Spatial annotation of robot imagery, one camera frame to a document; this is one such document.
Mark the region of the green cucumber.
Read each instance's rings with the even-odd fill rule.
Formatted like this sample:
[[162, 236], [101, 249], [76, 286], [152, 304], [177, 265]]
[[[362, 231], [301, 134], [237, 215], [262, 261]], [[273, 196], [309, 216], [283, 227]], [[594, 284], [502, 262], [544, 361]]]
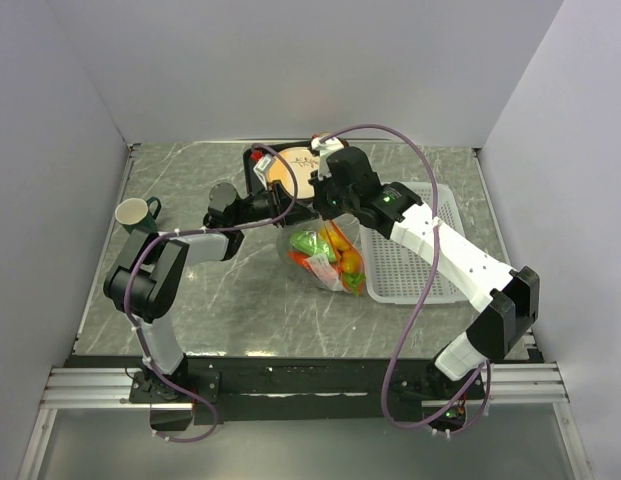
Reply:
[[289, 243], [291, 247], [308, 256], [324, 254], [329, 262], [335, 263], [337, 261], [331, 245], [323, 240], [317, 232], [296, 231], [289, 237]]

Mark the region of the clear zip bag orange zipper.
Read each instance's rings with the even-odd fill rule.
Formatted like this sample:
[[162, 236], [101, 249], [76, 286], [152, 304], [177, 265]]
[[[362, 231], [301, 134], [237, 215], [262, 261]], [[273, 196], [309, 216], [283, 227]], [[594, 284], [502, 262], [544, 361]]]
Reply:
[[291, 278], [326, 291], [363, 294], [362, 254], [334, 221], [312, 220], [286, 227], [276, 248]]

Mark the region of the yellow pear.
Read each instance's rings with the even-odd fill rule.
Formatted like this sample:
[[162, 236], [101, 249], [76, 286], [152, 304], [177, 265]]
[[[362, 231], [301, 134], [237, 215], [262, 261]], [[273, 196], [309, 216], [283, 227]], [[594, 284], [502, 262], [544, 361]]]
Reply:
[[356, 250], [345, 250], [340, 256], [340, 267], [344, 273], [357, 274], [361, 271], [361, 258]]

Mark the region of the orange carrot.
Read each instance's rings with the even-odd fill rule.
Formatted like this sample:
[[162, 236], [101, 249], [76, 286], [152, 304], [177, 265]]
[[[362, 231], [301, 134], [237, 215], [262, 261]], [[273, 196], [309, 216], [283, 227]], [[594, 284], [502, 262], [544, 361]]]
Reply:
[[338, 279], [338, 271], [324, 254], [308, 256], [299, 251], [288, 251], [288, 258], [314, 279], [330, 283]]

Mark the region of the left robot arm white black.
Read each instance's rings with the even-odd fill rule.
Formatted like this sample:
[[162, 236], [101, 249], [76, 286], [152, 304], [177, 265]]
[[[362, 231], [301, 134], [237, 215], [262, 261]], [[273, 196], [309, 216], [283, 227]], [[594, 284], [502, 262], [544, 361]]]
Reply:
[[309, 184], [286, 187], [276, 181], [241, 197], [234, 186], [220, 183], [210, 192], [202, 227], [184, 233], [159, 231], [162, 204], [156, 197], [127, 199], [116, 208], [115, 219], [129, 238], [103, 291], [129, 317], [142, 347], [144, 373], [162, 399], [174, 402], [194, 392], [188, 359], [169, 317], [184, 269], [231, 259], [249, 228], [314, 218], [313, 197]]

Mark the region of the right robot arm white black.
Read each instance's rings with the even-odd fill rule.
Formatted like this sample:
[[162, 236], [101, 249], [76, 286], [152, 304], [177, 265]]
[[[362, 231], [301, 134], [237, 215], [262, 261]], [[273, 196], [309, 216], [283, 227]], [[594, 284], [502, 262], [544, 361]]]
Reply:
[[480, 250], [404, 184], [381, 183], [361, 149], [318, 139], [311, 149], [319, 155], [319, 168], [309, 180], [315, 211], [325, 219], [350, 214], [412, 251], [435, 266], [477, 311], [465, 332], [435, 357], [427, 375], [429, 390], [450, 398], [468, 372], [486, 360], [502, 360], [536, 321], [538, 274], [529, 267], [515, 270]]

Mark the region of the black serving tray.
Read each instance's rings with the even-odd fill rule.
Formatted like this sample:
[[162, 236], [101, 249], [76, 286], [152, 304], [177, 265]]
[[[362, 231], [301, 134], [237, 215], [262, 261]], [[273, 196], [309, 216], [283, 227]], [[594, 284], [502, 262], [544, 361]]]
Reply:
[[244, 167], [245, 185], [246, 192], [249, 195], [257, 194], [258, 192], [266, 189], [266, 186], [254, 171], [254, 167], [264, 155], [265, 152], [261, 148], [248, 148], [243, 152], [242, 161]]

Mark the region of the cream orange plate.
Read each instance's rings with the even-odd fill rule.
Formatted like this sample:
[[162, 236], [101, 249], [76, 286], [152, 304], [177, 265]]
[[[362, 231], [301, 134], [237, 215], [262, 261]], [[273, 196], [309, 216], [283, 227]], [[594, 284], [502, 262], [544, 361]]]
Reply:
[[294, 184], [291, 175], [294, 175], [298, 184], [297, 198], [301, 200], [311, 200], [314, 196], [314, 188], [309, 183], [311, 174], [319, 167], [319, 157], [315, 156], [306, 147], [287, 148], [280, 152], [281, 157], [290, 166], [289, 172], [278, 157], [274, 157], [274, 163], [266, 173], [269, 183], [280, 182], [284, 190], [292, 195]]

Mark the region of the white plastic basket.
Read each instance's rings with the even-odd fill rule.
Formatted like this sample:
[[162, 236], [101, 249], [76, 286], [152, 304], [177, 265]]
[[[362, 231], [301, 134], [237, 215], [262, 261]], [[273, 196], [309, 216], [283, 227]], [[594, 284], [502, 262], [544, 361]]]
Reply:
[[[405, 182], [408, 188], [432, 206], [432, 187], [428, 182]], [[465, 232], [452, 190], [438, 184], [438, 214], [465, 238]], [[385, 239], [378, 232], [360, 225], [361, 254], [368, 295], [378, 303], [415, 305], [426, 286], [431, 266], [417, 254]], [[453, 283], [437, 273], [425, 305], [466, 302]]]

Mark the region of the green mug white inside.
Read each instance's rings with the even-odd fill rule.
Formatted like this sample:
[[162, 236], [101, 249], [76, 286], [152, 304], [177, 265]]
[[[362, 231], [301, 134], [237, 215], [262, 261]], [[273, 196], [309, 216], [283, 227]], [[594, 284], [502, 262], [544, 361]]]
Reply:
[[150, 197], [146, 200], [129, 198], [116, 207], [114, 216], [115, 220], [129, 234], [138, 229], [157, 233], [157, 218], [161, 209], [162, 203], [157, 197]]

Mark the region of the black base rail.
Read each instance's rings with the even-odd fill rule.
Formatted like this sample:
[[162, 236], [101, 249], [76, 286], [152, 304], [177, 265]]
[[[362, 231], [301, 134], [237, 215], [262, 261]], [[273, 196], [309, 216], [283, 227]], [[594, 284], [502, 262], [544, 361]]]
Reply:
[[189, 423], [213, 420], [327, 420], [379, 418], [390, 412], [397, 422], [417, 422], [449, 400], [479, 401], [482, 378], [451, 381], [429, 360], [401, 360], [390, 385], [382, 387], [385, 359], [297, 359], [277, 357], [191, 358], [163, 383], [149, 368], [136, 372], [132, 404], [183, 407], [178, 416], [151, 416], [161, 431], [182, 431]]

